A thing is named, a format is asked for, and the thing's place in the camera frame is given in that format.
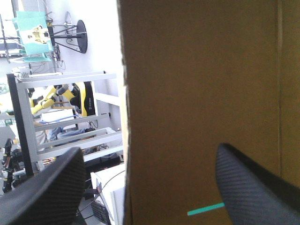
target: teal tape strip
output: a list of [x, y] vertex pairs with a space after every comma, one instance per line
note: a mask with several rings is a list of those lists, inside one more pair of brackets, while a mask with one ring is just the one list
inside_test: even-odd
[[188, 216], [192, 216], [192, 215], [196, 215], [196, 214], [207, 212], [207, 211], [211, 211], [211, 210], [216, 210], [216, 209], [222, 208], [224, 206], [225, 205], [222, 202], [222, 203], [218, 203], [218, 204], [215, 204], [215, 205], [210, 205], [210, 206], [206, 206], [206, 207], [199, 208], [199, 209], [196, 209], [196, 210], [188, 211], [187, 215]]

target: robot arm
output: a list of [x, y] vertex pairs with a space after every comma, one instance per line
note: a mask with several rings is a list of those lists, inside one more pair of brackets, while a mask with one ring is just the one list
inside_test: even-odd
[[55, 89], [54, 86], [49, 86], [46, 90], [46, 96], [38, 102], [38, 104], [31, 108], [31, 113], [33, 115], [36, 115], [38, 113], [41, 113], [43, 109], [47, 109], [55, 104], [55, 97], [59, 95], [63, 95], [67, 98], [68, 101], [70, 101], [75, 96], [73, 93], [68, 89], [68, 85], [65, 84], [59, 89]]

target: gray metal rack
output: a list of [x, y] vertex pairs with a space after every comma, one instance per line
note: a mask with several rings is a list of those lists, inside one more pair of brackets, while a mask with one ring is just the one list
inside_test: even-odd
[[[38, 75], [29, 78], [17, 78], [13, 74], [7, 75], [7, 80], [11, 92], [11, 98], [13, 102], [15, 120], [17, 123], [17, 129], [20, 139], [20, 144], [24, 157], [24, 164], [26, 168], [26, 173], [28, 176], [33, 175], [32, 163], [36, 163], [39, 169], [42, 169], [41, 160], [62, 155], [68, 149], [72, 147], [80, 147], [82, 149], [97, 146], [103, 143], [109, 143], [113, 141], [121, 141], [121, 131], [114, 131], [110, 127], [96, 129], [87, 133], [74, 135], [71, 137], [59, 139], [52, 142], [46, 142], [43, 144], [38, 144], [35, 132], [53, 129], [56, 127], [65, 127], [72, 124], [78, 124], [82, 122], [88, 122], [93, 120], [101, 120], [103, 118], [109, 117], [108, 113], [98, 115], [97, 101], [104, 101], [110, 104], [119, 105], [118, 97], [110, 96], [102, 93], [94, 93], [94, 101], [96, 108], [96, 115], [77, 118], [73, 120], [67, 120], [62, 122], [51, 123], [42, 126], [34, 126], [33, 116], [30, 110], [29, 96], [27, 89], [44, 87], [49, 85], [59, 85], [64, 83], [76, 83], [76, 82], [87, 82], [87, 81], [97, 81], [114, 79], [116, 74], [103, 74], [100, 72], [89, 72], [89, 73], [72, 73], [72, 74], [61, 74], [54, 73], [50, 75]], [[94, 152], [84, 156], [84, 161], [90, 161], [95, 158], [99, 158], [111, 153], [122, 151], [123, 146], [115, 146], [108, 148], [106, 150]]]

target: brown cardboard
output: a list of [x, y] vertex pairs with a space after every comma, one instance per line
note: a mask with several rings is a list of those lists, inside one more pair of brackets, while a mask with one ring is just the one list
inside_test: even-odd
[[300, 2], [283, 1], [282, 177], [300, 187]]
[[279, 174], [276, 1], [120, 1], [127, 224], [228, 225], [219, 143]]

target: carbon fiber texture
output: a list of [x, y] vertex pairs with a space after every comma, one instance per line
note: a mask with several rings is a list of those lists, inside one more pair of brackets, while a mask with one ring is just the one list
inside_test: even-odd
[[217, 151], [216, 178], [234, 225], [299, 225], [299, 189], [229, 144]]
[[0, 224], [72, 224], [84, 191], [84, 179], [81, 151], [73, 148], [0, 202], [7, 205], [7, 214], [1, 216], [8, 221], [4, 223], [3, 220]]

